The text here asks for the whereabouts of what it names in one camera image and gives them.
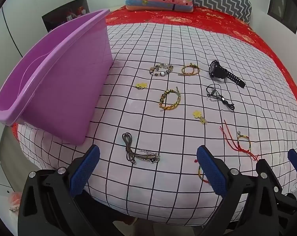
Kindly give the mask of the black digital wristwatch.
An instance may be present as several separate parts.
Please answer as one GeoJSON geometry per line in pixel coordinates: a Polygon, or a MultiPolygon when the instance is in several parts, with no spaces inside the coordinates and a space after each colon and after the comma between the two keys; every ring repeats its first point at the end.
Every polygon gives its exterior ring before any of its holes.
{"type": "Polygon", "coordinates": [[[209,65],[209,75],[211,78],[218,78],[218,79],[230,79],[236,85],[241,88],[245,88],[245,82],[237,77],[236,75],[229,72],[227,69],[223,68],[218,60],[213,60],[209,65]]]}

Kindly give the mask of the small yellow flower charm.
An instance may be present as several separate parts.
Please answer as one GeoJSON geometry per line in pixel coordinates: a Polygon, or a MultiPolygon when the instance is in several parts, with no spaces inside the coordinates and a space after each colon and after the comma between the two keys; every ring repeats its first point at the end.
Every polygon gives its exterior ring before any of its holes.
{"type": "Polygon", "coordinates": [[[145,88],[148,87],[148,84],[147,84],[147,83],[137,83],[137,84],[135,85],[135,87],[136,87],[137,89],[145,89],[145,88]]]}

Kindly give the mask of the purple plastic bin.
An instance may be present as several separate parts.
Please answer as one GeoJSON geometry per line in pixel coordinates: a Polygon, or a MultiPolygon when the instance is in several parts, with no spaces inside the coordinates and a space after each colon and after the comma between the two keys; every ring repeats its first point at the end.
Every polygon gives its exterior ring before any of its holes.
{"type": "Polygon", "coordinates": [[[113,63],[108,14],[103,9],[71,20],[31,48],[0,90],[0,122],[27,123],[82,144],[113,63]]]}

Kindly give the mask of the red floral bed cover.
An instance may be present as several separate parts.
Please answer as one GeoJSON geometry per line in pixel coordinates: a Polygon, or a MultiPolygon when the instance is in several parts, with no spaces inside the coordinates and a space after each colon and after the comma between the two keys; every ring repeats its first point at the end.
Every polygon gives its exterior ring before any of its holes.
{"type": "Polygon", "coordinates": [[[297,85],[294,83],[289,71],[268,44],[243,21],[223,12],[200,7],[195,7],[193,12],[177,12],[161,10],[130,11],[123,6],[106,16],[106,23],[109,26],[145,22],[196,27],[206,31],[226,34],[256,47],[272,58],[297,101],[297,85]]]}

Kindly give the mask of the yellow flower pendant charm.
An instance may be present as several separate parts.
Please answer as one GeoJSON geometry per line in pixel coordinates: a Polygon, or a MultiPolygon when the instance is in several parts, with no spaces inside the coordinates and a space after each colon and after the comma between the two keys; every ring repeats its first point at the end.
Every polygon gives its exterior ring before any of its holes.
{"type": "Polygon", "coordinates": [[[207,120],[205,119],[205,117],[202,115],[202,112],[199,110],[195,110],[193,113],[194,118],[199,119],[201,124],[205,125],[207,124],[207,120]]]}

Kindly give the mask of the pink grid bedsheet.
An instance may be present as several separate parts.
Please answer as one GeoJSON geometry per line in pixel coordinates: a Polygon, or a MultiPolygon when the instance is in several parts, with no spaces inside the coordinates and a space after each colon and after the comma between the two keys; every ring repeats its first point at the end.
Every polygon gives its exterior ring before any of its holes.
{"type": "Polygon", "coordinates": [[[230,168],[256,175],[265,159],[284,193],[297,191],[287,158],[297,152],[297,101],[274,61],[250,44],[188,26],[108,27],[114,62],[85,141],[67,144],[18,127],[23,154],[40,169],[68,166],[95,144],[100,160],[86,185],[97,201],[161,223],[203,225],[221,198],[196,161],[199,146],[230,168]],[[242,79],[211,78],[220,65],[242,79]],[[137,83],[147,83],[137,89],[137,83]],[[207,120],[201,124],[193,112],[207,120]]]}

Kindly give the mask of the dark window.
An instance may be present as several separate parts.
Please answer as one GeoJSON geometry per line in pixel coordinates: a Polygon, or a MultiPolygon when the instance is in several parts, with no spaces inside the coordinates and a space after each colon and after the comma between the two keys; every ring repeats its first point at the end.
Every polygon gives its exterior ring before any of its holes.
{"type": "Polygon", "coordinates": [[[270,0],[268,15],[294,34],[297,32],[297,6],[293,0],[270,0]]]}

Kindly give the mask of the colourful striped pillow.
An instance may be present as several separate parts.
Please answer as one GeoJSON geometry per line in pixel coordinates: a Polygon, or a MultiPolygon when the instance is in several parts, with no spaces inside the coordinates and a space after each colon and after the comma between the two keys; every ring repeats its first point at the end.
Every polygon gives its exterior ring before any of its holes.
{"type": "Polygon", "coordinates": [[[125,0],[125,6],[128,10],[167,10],[192,12],[192,0],[125,0]]]}

